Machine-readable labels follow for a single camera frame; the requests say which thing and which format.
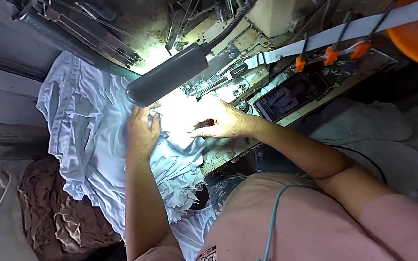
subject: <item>brown cloth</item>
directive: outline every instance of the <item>brown cloth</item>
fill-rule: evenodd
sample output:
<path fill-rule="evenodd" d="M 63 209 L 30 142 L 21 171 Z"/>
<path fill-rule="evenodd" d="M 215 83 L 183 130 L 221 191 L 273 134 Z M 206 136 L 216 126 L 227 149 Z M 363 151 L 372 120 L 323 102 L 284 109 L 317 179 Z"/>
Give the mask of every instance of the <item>brown cloth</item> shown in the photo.
<path fill-rule="evenodd" d="M 121 239 L 99 207 L 72 199 L 64 183 L 57 159 L 47 157 L 30 164 L 19 185 L 26 239 L 40 261 L 81 260 Z"/>

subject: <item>forearm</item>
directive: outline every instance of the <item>forearm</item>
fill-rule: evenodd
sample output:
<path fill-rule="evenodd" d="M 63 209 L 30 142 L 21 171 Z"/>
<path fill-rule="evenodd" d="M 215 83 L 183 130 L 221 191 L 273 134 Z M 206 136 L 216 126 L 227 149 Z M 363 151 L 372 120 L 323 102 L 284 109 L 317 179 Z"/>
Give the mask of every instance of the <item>forearm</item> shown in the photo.
<path fill-rule="evenodd" d="M 297 131 L 264 119 L 257 120 L 253 138 L 280 151 L 316 179 L 317 185 L 340 202 L 357 221 L 370 201 L 396 193 L 340 151 Z"/>
<path fill-rule="evenodd" d="M 331 177 L 354 161 L 321 142 L 287 127 L 256 118 L 252 137 L 275 148 L 315 179 Z"/>
<path fill-rule="evenodd" d="M 148 161 L 127 162 L 125 189 L 127 260 L 134 260 L 158 246 L 171 230 Z"/>

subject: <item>phone screen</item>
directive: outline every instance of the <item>phone screen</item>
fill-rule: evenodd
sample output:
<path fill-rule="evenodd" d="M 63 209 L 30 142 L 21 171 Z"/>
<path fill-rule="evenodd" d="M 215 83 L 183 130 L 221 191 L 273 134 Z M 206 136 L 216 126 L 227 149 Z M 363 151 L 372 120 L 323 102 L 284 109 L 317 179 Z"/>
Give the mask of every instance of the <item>phone screen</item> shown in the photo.
<path fill-rule="evenodd" d="M 327 89 L 327 84 L 316 72 L 296 73 L 255 103 L 259 114 L 270 122 L 297 110 Z"/>

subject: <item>pink t-shirt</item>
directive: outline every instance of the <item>pink t-shirt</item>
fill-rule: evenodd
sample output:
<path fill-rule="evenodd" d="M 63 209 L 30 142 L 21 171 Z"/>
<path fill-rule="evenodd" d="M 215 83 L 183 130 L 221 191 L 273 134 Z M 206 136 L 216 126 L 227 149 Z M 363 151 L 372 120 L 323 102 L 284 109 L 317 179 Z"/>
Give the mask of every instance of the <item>pink t-shirt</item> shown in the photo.
<path fill-rule="evenodd" d="M 258 173 L 224 202 L 197 261 L 261 260 L 279 190 L 310 181 L 282 173 Z M 311 188 L 289 187 L 277 208 L 269 260 L 418 261 L 418 203 L 381 196 L 368 203 L 359 225 L 332 198 Z M 137 260 L 183 260 L 176 247 L 150 249 Z"/>

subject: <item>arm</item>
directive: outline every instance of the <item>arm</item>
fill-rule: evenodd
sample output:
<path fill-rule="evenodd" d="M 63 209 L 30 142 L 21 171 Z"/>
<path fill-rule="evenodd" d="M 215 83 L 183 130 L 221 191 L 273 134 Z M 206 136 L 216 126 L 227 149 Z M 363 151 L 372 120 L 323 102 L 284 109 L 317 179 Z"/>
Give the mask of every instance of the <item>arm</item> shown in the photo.
<path fill-rule="evenodd" d="M 196 129 L 194 136 L 251 137 L 272 146 L 312 176 L 358 221 L 368 202 L 395 193 L 340 151 L 258 116 L 245 114 L 224 101 L 203 99 L 198 113 L 198 122 L 212 119 L 214 125 Z"/>
<path fill-rule="evenodd" d="M 161 131 L 159 114 L 154 116 L 151 128 L 148 126 L 149 110 L 135 106 L 127 122 L 125 239 L 129 261 L 153 247 L 175 246 L 180 251 L 149 167 L 149 158 Z"/>

